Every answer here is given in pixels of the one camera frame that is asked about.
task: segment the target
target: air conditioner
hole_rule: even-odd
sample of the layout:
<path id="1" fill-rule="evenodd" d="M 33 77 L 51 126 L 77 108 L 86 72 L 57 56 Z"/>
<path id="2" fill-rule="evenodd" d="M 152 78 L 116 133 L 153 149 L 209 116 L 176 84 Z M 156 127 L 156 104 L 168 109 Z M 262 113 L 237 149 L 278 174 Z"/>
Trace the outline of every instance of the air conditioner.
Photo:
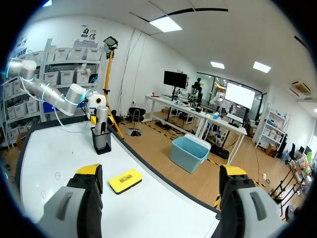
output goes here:
<path id="1" fill-rule="evenodd" d="M 296 80 L 291 83 L 288 91 L 295 97 L 300 99 L 311 99 L 312 91 L 304 82 Z"/>

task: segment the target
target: black mesh pen holder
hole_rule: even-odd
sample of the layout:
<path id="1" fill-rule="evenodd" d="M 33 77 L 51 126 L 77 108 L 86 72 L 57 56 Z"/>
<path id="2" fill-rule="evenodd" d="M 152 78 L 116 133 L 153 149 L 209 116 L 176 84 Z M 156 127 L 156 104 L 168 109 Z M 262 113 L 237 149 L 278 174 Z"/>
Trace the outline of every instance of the black mesh pen holder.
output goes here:
<path id="1" fill-rule="evenodd" d="M 105 134 L 95 135 L 95 127 L 90 128 L 93 135 L 94 149 L 98 155 L 111 151 L 111 132 L 107 128 Z"/>

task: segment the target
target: glass wall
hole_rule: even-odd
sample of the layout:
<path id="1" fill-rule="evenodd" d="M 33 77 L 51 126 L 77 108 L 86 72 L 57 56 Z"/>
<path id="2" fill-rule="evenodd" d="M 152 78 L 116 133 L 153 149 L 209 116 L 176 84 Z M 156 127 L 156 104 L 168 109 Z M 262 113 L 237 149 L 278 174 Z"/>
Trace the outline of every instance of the glass wall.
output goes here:
<path id="1" fill-rule="evenodd" d="M 226 78 L 217 77 L 214 75 L 204 74 L 204 73 L 197 73 L 197 78 L 201 78 L 202 85 L 202 92 L 203 92 L 203 103 L 213 107 L 217 108 L 218 106 L 221 106 L 222 108 L 226 108 L 226 110 L 229 109 L 230 105 L 232 104 L 229 101 L 224 100 L 224 96 L 226 93 L 227 83 L 232 83 L 235 85 L 239 85 L 243 88 L 247 88 L 251 91 L 255 92 L 255 97 L 253 100 L 253 104 L 251 109 L 247 109 L 246 111 L 249 111 L 249 119 L 256 121 L 257 118 L 259 118 L 258 114 L 260 112 L 261 105 L 264 105 L 264 101 L 262 100 L 262 92 L 253 89 L 251 87 L 248 87 L 247 85 L 243 85 L 241 83 L 228 80 Z"/>

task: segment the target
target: wooden floor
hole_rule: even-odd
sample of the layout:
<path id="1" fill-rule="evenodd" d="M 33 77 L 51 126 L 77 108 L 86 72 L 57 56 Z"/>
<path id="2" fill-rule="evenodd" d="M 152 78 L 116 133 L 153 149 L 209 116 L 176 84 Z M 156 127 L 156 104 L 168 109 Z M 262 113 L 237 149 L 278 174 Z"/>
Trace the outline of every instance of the wooden floor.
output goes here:
<path id="1" fill-rule="evenodd" d="M 155 113 L 158 117 L 165 119 L 166 114 Z M 183 120 L 177 117 L 173 117 L 174 123 L 182 125 Z M 216 197 L 219 193 L 219 166 L 209 161 L 202 163 L 193 174 L 190 174 L 177 166 L 170 159 L 170 153 L 172 149 L 171 139 L 160 134 L 156 130 L 147 126 L 145 123 L 138 123 L 137 127 L 143 131 L 143 135 L 140 137 L 128 136 L 125 131 L 128 128 L 133 127 L 130 122 L 126 124 L 120 124 L 122 133 L 124 133 L 125 141 L 147 162 L 149 162 L 154 168 L 156 168 L 166 178 L 177 184 L 182 189 L 186 190 L 191 195 L 195 196 L 199 200 L 213 206 Z M 147 122 L 153 127 L 157 128 L 166 135 L 173 136 L 169 131 L 160 128 L 155 124 L 155 121 Z M 196 130 L 196 121 L 191 124 L 185 125 L 184 128 L 188 130 Z M 229 134 L 229 137 L 224 147 L 231 151 L 236 139 L 234 133 Z M 226 160 L 221 157 L 209 153 L 208 158 L 219 164 L 226 164 Z M 266 191 L 269 192 L 272 188 L 280 183 L 280 181 L 287 175 L 289 171 L 288 165 L 282 163 L 278 158 L 272 158 L 265 154 L 260 149 L 255 149 L 252 139 L 249 137 L 244 138 L 241 143 L 240 149 L 234 157 L 231 165 L 238 166 L 244 169 L 249 178 L 264 183 L 263 173 L 267 175 L 270 180 L 270 185 L 266 187 Z M 295 183 L 295 179 L 292 180 L 288 189 Z M 294 195 L 289 204 L 295 207 L 300 205 L 304 194 L 301 196 Z"/>

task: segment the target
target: black stool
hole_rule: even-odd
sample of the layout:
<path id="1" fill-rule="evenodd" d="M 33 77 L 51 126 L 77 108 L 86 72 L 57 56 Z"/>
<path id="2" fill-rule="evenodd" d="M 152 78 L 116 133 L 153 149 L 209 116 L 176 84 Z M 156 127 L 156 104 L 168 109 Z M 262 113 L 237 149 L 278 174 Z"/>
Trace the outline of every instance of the black stool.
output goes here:
<path id="1" fill-rule="evenodd" d="M 134 122 L 133 128 L 127 129 L 126 133 L 131 136 L 141 136 L 143 134 L 142 130 L 136 128 L 135 123 L 144 120 L 145 110 L 142 108 L 129 108 L 128 120 Z"/>

